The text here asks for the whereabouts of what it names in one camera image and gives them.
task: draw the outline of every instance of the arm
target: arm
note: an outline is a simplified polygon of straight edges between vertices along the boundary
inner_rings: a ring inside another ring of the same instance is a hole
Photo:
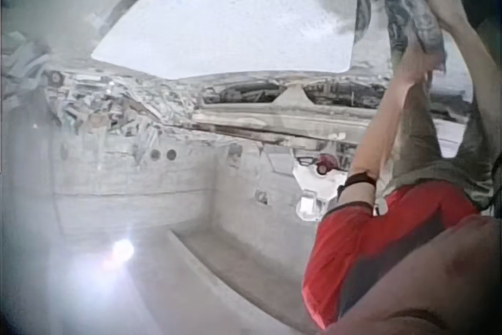
[[[366,173],[374,180],[380,177],[380,171],[394,146],[409,89],[417,82],[421,84],[425,74],[439,62],[439,56],[425,54],[417,44],[409,46],[359,143],[349,177],[358,173]],[[338,203],[343,205],[354,201],[367,202],[372,206],[375,202],[375,187],[367,183],[353,184],[344,190]]]
[[[460,0],[427,0],[441,25],[452,35],[474,86],[479,114],[489,142],[492,162],[500,154],[500,70],[476,31],[469,25]]]
[[[458,45],[471,74],[479,114],[485,135],[489,142],[492,162],[500,154],[500,106],[502,102],[502,78],[493,58],[476,31],[467,21],[455,24],[451,29],[453,39]]]

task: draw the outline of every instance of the cloth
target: cloth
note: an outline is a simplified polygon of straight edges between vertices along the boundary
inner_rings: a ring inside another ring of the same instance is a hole
[[[400,60],[408,46],[408,36],[413,32],[426,53],[440,53],[446,62],[445,44],[439,22],[426,0],[384,0],[388,17],[388,32],[393,63]],[[358,0],[356,37],[361,38],[371,12],[366,11],[364,0]]]
[[[372,216],[363,202],[346,205],[318,226],[302,283],[311,317],[325,329],[408,253],[478,211],[463,191],[444,181],[406,186]]]

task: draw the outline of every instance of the concrete wall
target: concrete wall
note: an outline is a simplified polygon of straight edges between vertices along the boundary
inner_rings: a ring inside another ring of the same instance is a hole
[[[159,137],[138,166],[134,137],[57,133],[54,191],[64,234],[173,225],[209,216],[216,148]],[[166,157],[176,151],[176,159]]]
[[[248,246],[278,274],[299,282],[317,224],[296,215],[300,187],[292,174],[274,167],[284,154],[275,158],[258,144],[241,145],[238,167],[227,163],[227,148],[221,149],[212,225]],[[266,205],[256,200],[256,191],[266,193]]]

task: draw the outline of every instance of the sleeve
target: sleeve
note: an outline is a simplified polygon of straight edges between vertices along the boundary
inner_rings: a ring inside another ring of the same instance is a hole
[[[304,274],[302,297],[312,319],[322,329],[338,316],[342,282],[358,256],[359,239],[370,219],[365,206],[349,203],[318,226]]]

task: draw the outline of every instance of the fabric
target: fabric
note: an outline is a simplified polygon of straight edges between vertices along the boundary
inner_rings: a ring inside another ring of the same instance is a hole
[[[387,207],[385,215],[373,217],[370,206],[358,202],[333,212],[318,226],[302,296],[311,317],[322,329],[337,320],[340,308],[348,310],[407,253],[442,229],[477,213],[462,190],[444,181],[400,188],[387,197]],[[440,220],[439,226],[433,224],[434,217]],[[395,250],[394,254],[386,253],[390,249]],[[370,269],[358,268],[365,260],[377,263],[371,263]],[[351,290],[349,280],[358,280],[364,292]]]

